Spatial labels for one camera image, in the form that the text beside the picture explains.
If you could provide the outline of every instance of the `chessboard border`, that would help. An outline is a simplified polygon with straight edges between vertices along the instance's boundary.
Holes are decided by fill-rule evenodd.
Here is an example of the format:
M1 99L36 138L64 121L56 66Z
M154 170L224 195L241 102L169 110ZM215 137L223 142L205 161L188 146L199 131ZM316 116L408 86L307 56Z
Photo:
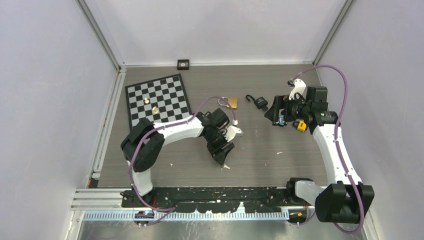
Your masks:
M148 84L150 82L155 82L155 81L158 81L158 80L169 79L169 78L173 78L173 77L179 77L179 81L181 82L182 92L184 93L185 101L187 102L188 113L190 115L193 114L192 108L190 107L189 95L187 95L186 87L184 86L183 76L181 76L181 73L169 75L169 76L164 76L164 77L159 77L159 78L149 80L149 81L142 81L142 82L131 84L131 85L128 85L128 86L125 87L125 99L126 99L126 110L127 110L127 113L128 113L129 131L132 131L133 128L131 127L132 120L131 120L131 109L130 109L130 104L129 104L130 103L130 96L128 95L128 88L138 86L138 85L141 85L141 84Z

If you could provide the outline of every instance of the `gray wood surface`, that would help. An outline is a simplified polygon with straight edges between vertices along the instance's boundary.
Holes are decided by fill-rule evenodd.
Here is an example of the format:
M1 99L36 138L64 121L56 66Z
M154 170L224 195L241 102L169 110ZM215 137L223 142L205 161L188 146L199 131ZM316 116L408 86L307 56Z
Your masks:
M181 73L193 112L211 96L238 97L235 110L244 135L235 139L235 148L221 169L206 149L202 137L184 139L165 146L152 167L152 182L157 187L285 186L290 177L307 177L318 185L327 183L324 162L309 131L302 133L291 126L272 126L245 99L246 94L264 97L272 104L275 95L290 92L287 81L311 65L240 65L195 66L187 71L176 67L128 68L124 86ZM307 85L319 85L315 71L301 77ZM223 108L209 101L202 111ZM119 98L107 147L99 187L128 187L128 165L120 145L130 132L125 88Z

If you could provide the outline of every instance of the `checkered board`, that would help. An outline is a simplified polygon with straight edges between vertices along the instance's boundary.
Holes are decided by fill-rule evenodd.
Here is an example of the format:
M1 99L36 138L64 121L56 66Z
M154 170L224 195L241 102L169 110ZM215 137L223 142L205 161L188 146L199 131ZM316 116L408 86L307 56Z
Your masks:
M167 123L192 114L181 74L130 85L125 87L125 92L130 129L141 118ZM153 113L154 107L159 109L159 113Z

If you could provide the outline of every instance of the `black padlock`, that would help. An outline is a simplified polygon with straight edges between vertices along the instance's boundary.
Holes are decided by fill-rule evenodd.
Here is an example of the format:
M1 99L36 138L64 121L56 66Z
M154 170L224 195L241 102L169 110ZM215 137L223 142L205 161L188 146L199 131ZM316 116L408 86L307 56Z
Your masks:
M265 100L265 98L263 96L261 96L257 99L254 99L252 97L252 95L249 95L249 94L246 95L246 99L250 103L251 100L248 97L251 97L251 99L253 100L253 103L256 105L257 109L262 109L264 112L266 112L268 110L268 107L267 107L268 101Z

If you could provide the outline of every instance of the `brass padlock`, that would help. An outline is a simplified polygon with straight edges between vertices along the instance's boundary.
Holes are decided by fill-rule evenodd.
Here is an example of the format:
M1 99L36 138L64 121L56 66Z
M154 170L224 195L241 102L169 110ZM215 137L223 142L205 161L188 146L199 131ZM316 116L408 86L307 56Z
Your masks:
M223 97L223 99L225 99L231 105L232 109L237 108L237 101L239 100L237 97L230 96L230 97ZM227 104L222 104L221 99L218 99L218 104L220 106L230 108L230 106L228 106Z

